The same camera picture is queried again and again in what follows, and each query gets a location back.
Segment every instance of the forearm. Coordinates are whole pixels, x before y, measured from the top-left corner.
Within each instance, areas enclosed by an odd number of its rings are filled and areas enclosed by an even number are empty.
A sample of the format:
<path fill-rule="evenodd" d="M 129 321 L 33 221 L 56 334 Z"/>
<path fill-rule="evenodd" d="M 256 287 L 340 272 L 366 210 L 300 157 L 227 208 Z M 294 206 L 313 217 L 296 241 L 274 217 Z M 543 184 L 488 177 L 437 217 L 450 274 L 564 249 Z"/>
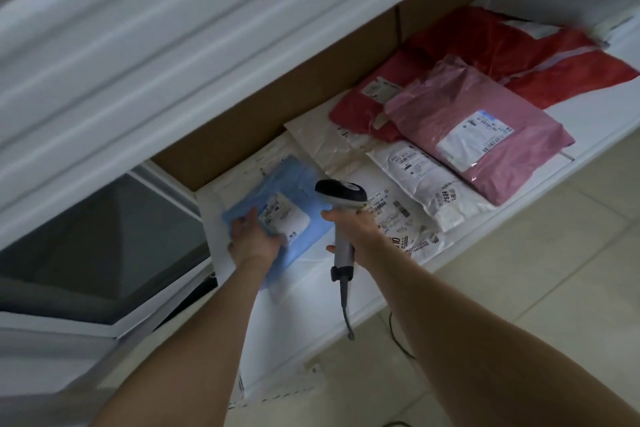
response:
<path fill-rule="evenodd" d="M 237 269 L 133 372 L 94 425 L 222 426 L 264 269 Z"/>
<path fill-rule="evenodd" d="M 638 425 L 583 368 L 388 245 L 367 269 L 456 425 Z"/>

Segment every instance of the barcode scanner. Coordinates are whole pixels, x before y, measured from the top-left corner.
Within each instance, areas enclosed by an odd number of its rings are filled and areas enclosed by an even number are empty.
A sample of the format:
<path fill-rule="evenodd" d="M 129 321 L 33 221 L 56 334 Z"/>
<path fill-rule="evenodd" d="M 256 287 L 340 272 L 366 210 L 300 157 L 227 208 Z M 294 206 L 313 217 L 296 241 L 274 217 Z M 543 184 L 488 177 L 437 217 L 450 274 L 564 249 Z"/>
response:
<path fill-rule="evenodd" d="M 324 179 L 316 183 L 316 192 L 322 195 L 325 202 L 333 205 L 334 208 L 356 213 L 367 204 L 367 192 L 362 186 L 352 182 L 338 181 L 335 179 Z M 349 330 L 349 340 L 355 340 L 355 334 L 351 329 L 349 317 L 347 316 L 347 299 L 349 295 L 349 282 L 353 279 L 353 261 L 355 249 L 349 243 L 347 237 L 335 229 L 335 254 L 333 257 L 333 267 L 331 269 L 331 280 L 340 282 L 340 303 L 342 304 L 342 315 Z"/>

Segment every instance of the person's left arm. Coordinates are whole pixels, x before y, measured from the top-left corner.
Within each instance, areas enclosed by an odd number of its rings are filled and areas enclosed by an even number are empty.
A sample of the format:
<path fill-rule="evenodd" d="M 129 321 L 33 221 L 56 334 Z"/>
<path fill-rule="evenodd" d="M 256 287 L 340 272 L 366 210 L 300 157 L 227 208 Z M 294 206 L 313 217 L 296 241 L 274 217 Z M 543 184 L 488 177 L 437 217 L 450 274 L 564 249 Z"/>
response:
<path fill-rule="evenodd" d="M 231 237 L 231 277 L 126 379 L 93 427 L 224 424 L 253 303 L 281 245 L 255 208 L 232 223 Z"/>

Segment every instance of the tile floor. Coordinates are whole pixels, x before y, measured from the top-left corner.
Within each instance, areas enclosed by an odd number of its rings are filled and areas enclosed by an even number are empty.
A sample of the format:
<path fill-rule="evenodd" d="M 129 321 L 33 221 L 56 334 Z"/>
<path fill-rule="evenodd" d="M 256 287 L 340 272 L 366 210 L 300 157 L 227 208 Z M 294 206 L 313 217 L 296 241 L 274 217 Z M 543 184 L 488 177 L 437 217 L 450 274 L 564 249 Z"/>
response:
<path fill-rule="evenodd" d="M 638 409 L 639 161 L 640 131 L 438 272 Z M 359 341 L 340 341 L 319 356 L 326 376 L 321 389 L 232 410 L 226 425 L 449 425 L 417 365 L 392 342 L 387 320 L 383 310 L 357 328 Z"/>

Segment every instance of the person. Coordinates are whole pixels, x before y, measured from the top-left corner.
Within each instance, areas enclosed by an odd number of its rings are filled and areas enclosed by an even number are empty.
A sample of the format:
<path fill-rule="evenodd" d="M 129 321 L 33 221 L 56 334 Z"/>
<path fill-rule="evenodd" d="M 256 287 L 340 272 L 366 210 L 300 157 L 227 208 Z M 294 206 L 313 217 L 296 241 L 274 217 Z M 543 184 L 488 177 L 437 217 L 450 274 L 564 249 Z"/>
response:
<path fill-rule="evenodd" d="M 371 214 L 323 217 L 354 245 L 454 425 L 640 426 L 640 415 L 578 364 L 408 258 Z M 231 239 L 234 273 L 126 379 L 94 427 L 224 424 L 253 303 L 282 244 L 255 208 L 232 223 Z"/>

